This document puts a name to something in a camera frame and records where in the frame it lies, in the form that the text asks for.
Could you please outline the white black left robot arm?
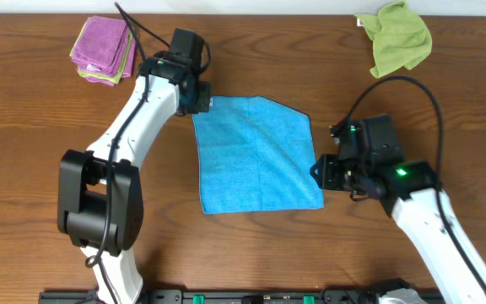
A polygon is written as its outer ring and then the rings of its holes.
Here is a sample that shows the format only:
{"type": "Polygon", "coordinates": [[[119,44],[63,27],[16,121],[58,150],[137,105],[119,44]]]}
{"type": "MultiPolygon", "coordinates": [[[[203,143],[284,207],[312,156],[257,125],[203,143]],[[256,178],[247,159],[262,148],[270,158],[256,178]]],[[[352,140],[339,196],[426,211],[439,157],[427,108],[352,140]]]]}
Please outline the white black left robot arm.
{"type": "Polygon", "coordinates": [[[57,228],[86,257],[103,303],[135,303],[143,277],[133,245],[143,224],[140,171],[161,128],[173,116],[206,112],[210,58],[198,34],[175,29],[167,50],[140,64],[126,105],[85,151],[70,149],[59,164],[57,228]]]}

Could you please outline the blue microfiber cloth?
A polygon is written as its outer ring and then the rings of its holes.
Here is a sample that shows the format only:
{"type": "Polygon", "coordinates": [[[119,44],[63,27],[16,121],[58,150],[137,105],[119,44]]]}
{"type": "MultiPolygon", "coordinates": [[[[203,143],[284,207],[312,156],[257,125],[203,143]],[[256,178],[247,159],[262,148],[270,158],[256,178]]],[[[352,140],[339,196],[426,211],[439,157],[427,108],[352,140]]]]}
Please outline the blue microfiber cloth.
{"type": "Polygon", "coordinates": [[[215,96],[192,120],[205,214],[323,208],[307,114],[261,96],[215,96]]]}

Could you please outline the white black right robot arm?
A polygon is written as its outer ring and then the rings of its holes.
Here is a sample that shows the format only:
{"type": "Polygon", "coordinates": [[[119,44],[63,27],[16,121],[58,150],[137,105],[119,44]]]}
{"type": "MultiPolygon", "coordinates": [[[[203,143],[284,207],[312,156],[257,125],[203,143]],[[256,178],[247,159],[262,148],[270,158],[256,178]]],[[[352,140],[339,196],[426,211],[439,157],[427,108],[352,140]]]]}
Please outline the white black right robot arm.
{"type": "Polygon", "coordinates": [[[319,188],[380,202],[417,249],[446,303],[486,303],[486,264],[462,229],[440,179],[425,160],[407,161],[388,115],[331,128],[337,153],[310,174],[319,188]]]}

